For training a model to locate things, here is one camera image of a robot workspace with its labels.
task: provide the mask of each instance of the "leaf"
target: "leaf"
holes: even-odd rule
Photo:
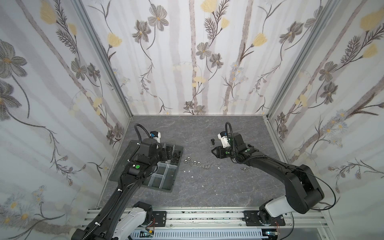
[[[219,4],[218,9],[216,10],[216,13],[215,13],[217,23],[220,21],[221,17],[227,13],[228,2],[229,0],[222,0],[221,3]]]
[[[204,21],[205,31],[208,33],[207,38],[212,39],[216,33],[216,23],[211,18],[206,18]]]
[[[61,29],[56,31],[57,36],[59,37],[59,40],[65,44],[65,46],[69,47],[71,50],[71,53],[76,53],[76,45],[73,42],[73,39],[66,33],[63,32]]]
[[[277,5],[275,8],[274,8],[274,10],[266,17],[266,18],[269,18],[274,12],[275,12],[275,10],[283,3],[283,2],[285,2],[285,0],[284,1],[282,1],[281,3],[279,3],[279,5]]]
[[[360,37],[354,36],[347,44],[345,54],[341,58],[341,63],[345,64],[353,60],[361,49]]]
[[[112,0],[109,0],[109,2],[108,2],[108,5],[107,5],[107,12],[105,13],[105,18],[107,18],[107,16],[108,16],[108,13],[109,13],[109,6],[111,5],[111,1]]]
[[[370,114],[370,115],[378,116],[378,114],[376,114],[376,113],[371,113],[371,112],[367,112],[367,111],[363,111],[363,110],[354,111],[351,115],[358,114],[358,113]]]

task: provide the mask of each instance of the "wall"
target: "wall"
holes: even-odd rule
[[[338,240],[384,233],[383,37],[382,1],[342,1],[270,118],[290,160],[335,190],[323,213]]]
[[[265,114],[326,1],[82,1],[133,114]]]
[[[0,22],[1,236],[69,239],[128,119],[69,1],[2,1]]]

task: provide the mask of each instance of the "dark gray tray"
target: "dark gray tray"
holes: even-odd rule
[[[117,162],[115,168],[113,169],[109,180],[117,182],[120,174],[125,169],[128,159],[134,150],[137,147],[137,140],[131,140],[128,144],[128,147],[124,150],[121,158]],[[167,149],[167,159],[168,161],[161,161],[157,163],[157,170],[144,181],[142,187],[147,187],[151,189],[161,190],[165,192],[172,192],[172,188],[176,179],[176,174],[179,169],[179,164],[183,154],[184,148],[179,145],[173,144],[162,144],[164,148]]]

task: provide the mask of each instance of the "wire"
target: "wire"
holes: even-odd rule
[[[293,214],[292,213],[291,213],[291,215],[292,215],[292,228],[291,228],[291,231],[288,233],[287,236],[283,237],[280,240],[283,240],[283,239],[287,238],[289,235],[291,235],[291,233],[293,232],[293,229],[295,228],[295,220],[293,219]]]
[[[309,174],[309,175],[311,175],[311,176],[313,176],[313,177],[319,179],[320,181],[322,181],[323,183],[325,183],[325,184],[328,186],[328,188],[329,188],[329,189],[332,191],[332,193],[333,193],[334,203],[333,203],[330,207],[327,207],[327,208],[324,208],[324,209],[312,209],[312,210],[320,210],[320,211],[329,210],[329,209],[333,208],[333,207],[336,205],[336,202],[337,202],[337,200],[336,200],[336,194],[335,194],[335,192],[333,191],[332,187],[328,185],[328,183],[326,183],[325,181],[323,181],[321,178],[318,178],[318,177],[316,177],[315,175],[310,174],[310,173],[308,173],[308,172],[306,172],[306,171],[303,171],[303,170],[300,170],[300,169],[293,169],[293,170],[297,170],[297,171],[300,171],[300,172],[304,172],[304,173],[306,173],[306,174]]]

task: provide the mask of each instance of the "stone table surface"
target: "stone table surface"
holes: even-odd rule
[[[217,159],[211,153],[215,146],[221,145],[217,134],[225,130],[227,121],[246,144],[279,159],[261,116],[133,116],[117,160],[129,141],[138,139],[133,128],[135,123],[148,131],[159,131],[161,143],[181,145],[184,153],[172,192],[142,187],[127,206],[142,201],[154,207],[258,207],[285,194],[284,185],[262,170],[251,167],[244,171],[241,168],[246,165]],[[185,164],[187,157],[191,157],[191,161]],[[201,166],[192,161],[201,162]],[[116,187],[116,182],[107,181],[99,207],[105,205]]]

